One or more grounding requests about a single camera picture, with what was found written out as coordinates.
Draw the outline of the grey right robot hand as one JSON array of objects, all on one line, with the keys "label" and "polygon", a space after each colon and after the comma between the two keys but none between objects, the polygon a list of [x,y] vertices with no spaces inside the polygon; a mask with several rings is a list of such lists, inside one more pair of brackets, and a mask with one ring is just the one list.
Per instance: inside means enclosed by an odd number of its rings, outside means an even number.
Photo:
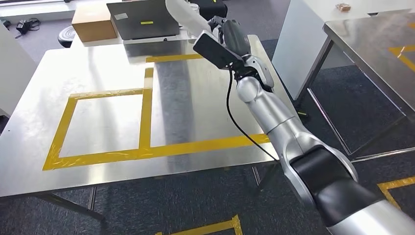
[{"label": "grey right robot hand", "polygon": [[208,22],[213,35],[219,43],[242,58],[251,55],[248,36],[236,20],[214,16]]}]

